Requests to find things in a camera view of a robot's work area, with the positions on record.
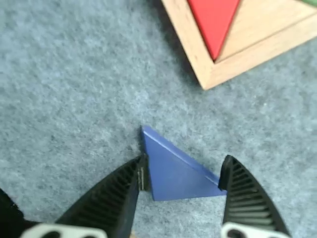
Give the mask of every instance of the light wooden piece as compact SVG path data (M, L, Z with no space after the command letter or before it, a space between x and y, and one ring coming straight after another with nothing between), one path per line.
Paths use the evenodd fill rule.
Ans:
M296 0L241 0L214 63L187 0L162 0L203 89L317 36L317 8Z

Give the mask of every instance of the green piece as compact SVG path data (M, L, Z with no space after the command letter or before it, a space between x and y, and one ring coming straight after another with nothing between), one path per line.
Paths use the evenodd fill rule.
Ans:
M302 0L310 5L317 6L317 0Z

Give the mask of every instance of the gray carpet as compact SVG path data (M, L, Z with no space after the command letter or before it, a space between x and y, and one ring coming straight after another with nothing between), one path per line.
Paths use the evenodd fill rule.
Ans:
M158 0L2 0L0 187L53 222L139 155L148 124L219 174L252 171L295 238L316 228L317 39L204 92ZM219 237L225 197L139 197L139 238Z

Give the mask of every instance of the red tangram piece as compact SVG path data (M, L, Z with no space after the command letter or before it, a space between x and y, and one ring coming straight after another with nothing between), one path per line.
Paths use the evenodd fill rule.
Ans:
M215 60L240 0L188 0L205 44Z

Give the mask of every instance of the blue wooden triangle piece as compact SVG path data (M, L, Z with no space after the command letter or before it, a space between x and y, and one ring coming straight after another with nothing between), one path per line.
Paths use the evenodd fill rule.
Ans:
M218 188L219 177L152 128L142 127L142 135L155 201L226 195Z

